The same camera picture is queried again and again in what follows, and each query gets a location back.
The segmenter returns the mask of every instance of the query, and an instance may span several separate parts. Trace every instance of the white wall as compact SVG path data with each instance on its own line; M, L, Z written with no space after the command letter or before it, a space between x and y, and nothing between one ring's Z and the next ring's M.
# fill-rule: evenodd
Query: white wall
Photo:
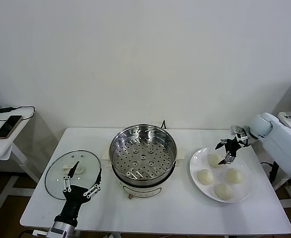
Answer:
M228 128L291 85L291 0L0 0L0 104L69 126Z

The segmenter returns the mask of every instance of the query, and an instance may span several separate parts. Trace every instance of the glass lid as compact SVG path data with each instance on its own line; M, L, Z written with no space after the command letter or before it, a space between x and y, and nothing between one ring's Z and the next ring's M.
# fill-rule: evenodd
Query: glass lid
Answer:
M63 194L63 177L67 176L70 169L77 161L79 161L79 163L71 179L71 184L88 189L95 184L100 170L98 158L88 151L72 151L58 158L46 173L45 188L51 196L65 200Z

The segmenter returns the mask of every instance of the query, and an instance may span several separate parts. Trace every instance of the smartphone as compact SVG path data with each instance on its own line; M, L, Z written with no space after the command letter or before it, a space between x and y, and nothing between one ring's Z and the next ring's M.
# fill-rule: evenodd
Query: smartphone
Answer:
M7 139L21 120L22 116L10 116L0 128L0 139Z

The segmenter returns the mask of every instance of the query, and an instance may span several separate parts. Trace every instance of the metal rim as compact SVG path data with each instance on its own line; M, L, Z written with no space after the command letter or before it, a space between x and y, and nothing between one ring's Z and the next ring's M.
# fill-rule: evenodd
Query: metal rim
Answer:
M160 184L162 184L163 182L165 182L171 175L172 175L172 172L174 171L174 169L175 169L175 163L174 163L174 165L172 166L173 168L172 168L172 170L171 170L171 173L168 175L168 176L166 176L165 178L163 178L162 180L160 180L158 183L155 183L155 184L152 184L152 185L134 185L134 184L130 184L130 183L128 183L127 181L124 181L121 177L119 177L118 175L117 175L117 173L116 173L116 171L114 170L114 168L113 168L113 166L111 166L112 167L112 170L113 170L113 172L115 173L115 175L117 176L117 178L121 181L121 182L123 182L124 184L126 184L126 185L128 185L128 186L130 186L130 187L136 187L136 188L151 188L151 187L155 187L155 186L158 186L158 185L160 185Z
M145 127L146 129L147 128L149 129L149 134L142 137L138 133L140 132L140 129L142 129L143 127ZM132 153L132 151L134 152L134 150L137 150L137 149L139 149L142 154L141 153L139 153L139 154ZM147 152L149 152L150 150L152 151L152 149L154 150L152 152L153 154L151 154L151 155L147 154ZM139 164L139 162L144 163L144 162L142 162L143 156L144 156L144 158L143 158L144 160L145 159L147 159L147 160L154 159L153 161L149 161L149 163L153 163L152 165L155 165L152 168L153 173L151 172L151 168L150 168L150 171L149 171L149 168L146 171L147 168L144 167L145 164L143 164L143 167L140 167L140 168L138 168L138 166L136 164L131 165L131 163L138 163L138 164ZM173 172L173 169L175 166L175 161L176 161L176 156L177 156L177 148L176 148L176 143L175 143L173 137L166 130L164 130L158 126L149 125L149 124L137 124L137 125L132 125L132 126L124 128L122 131L117 133L117 135L113 138L113 140L111 141L110 147L109 147L109 158L110 158L112 168L115 171L116 176L121 177L120 178L121 180L127 178L127 180L137 181L137 182L147 181L148 183L151 183L151 181L153 181L153 183L156 185L160 184L160 178L162 180L165 180L165 177L169 177L170 174ZM128 166L128 168L126 167L127 170L124 169L125 170L125 172L124 172L123 169L119 168L119 165L121 167L123 165L124 166L123 168L125 168L125 166ZM138 185L131 184L131 183L127 182L126 180L123 180L123 182L129 184L130 186L138 187ZM148 185L139 185L139 187L148 187Z

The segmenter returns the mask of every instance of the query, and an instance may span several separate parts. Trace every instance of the charging cable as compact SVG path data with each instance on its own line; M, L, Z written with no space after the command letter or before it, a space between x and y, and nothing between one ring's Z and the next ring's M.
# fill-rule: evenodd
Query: charging cable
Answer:
M21 106L21 107L17 107L17 108L13 108L13 107L0 108L0 113L8 113L8 112L11 112L11 111L19 109L19 108L32 108L33 109L32 115L30 117L28 117L28 118L23 118L22 120L28 120L28 119L31 119L32 117L34 117L35 107L33 107L33 106Z

